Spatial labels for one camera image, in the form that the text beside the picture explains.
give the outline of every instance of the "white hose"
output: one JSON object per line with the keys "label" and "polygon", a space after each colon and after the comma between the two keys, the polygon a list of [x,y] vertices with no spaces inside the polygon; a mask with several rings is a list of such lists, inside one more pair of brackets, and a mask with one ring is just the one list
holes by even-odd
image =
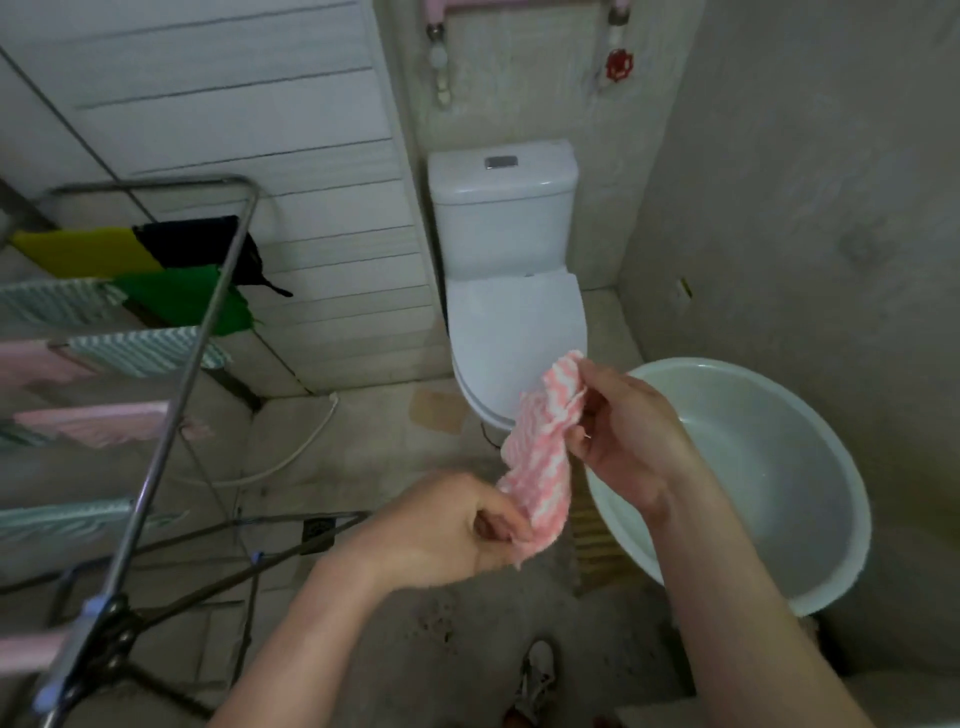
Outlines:
{"label": "white hose", "polygon": [[[290,463],[296,460],[298,457],[303,455],[303,451],[310,447],[310,444],[317,439],[321,432],[323,432],[326,424],[330,422],[330,418],[333,417],[333,413],[337,411],[337,407],[340,404],[340,397],[336,392],[331,392],[329,394],[330,399],[330,411],[326,413],[324,420],[317,425],[317,428],[310,433],[310,436],[303,442],[303,444],[295,449],[290,455],[288,455],[284,460],[281,460],[273,467],[263,471],[262,473],[257,473],[255,475],[245,475],[244,477],[234,478],[233,480],[214,480],[214,488],[236,488],[241,485],[250,485],[255,483],[257,480],[263,480],[265,477],[270,477],[274,473],[277,473],[284,468],[286,468]],[[172,476],[174,480],[180,483],[188,483],[189,485],[206,485],[203,480],[194,480],[188,477],[176,477]]]}

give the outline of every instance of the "toilet tank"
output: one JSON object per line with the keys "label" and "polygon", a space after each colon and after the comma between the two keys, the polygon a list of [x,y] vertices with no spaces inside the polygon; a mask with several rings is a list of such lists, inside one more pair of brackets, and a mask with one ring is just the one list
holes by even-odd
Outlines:
{"label": "toilet tank", "polygon": [[570,142],[435,152],[427,173],[448,279],[564,267],[579,176]]}

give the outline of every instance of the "white sneaker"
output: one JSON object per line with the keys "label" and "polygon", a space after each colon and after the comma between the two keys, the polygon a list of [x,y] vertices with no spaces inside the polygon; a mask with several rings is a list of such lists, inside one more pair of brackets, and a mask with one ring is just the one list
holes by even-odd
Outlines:
{"label": "white sneaker", "polygon": [[546,640],[537,640],[523,658],[520,685],[516,689],[514,710],[533,725],[540,725],[543,710],[552,702],[557,685],[553,647]]}

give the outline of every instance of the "toilet bowl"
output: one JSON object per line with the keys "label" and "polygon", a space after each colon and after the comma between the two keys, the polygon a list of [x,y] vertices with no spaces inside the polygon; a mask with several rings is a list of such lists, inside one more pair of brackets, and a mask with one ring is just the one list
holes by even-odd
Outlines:
{"label": "toilet bowl", "polygon": [[520,396],[572,349],[587,350],[565,266],[579,176],[565,140],[441,152],[428,160],[453,371],[483,422],[510,430]]}
{"label": "toilet bowl", "polygon": [[446,290],[454,375],[484,422],[513,429],[520,395],[571,349],[587,350],[576,276],[451,281]]}

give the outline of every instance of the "red valve handle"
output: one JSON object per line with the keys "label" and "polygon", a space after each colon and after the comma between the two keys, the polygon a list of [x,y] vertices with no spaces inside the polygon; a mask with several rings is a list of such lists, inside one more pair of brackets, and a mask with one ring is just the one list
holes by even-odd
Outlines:
{"label": "red valve handle", "polygon": [[634,70],[634,54],[624,48],[610,51],[607,56],[607,78],[615,84],[627,78]]}

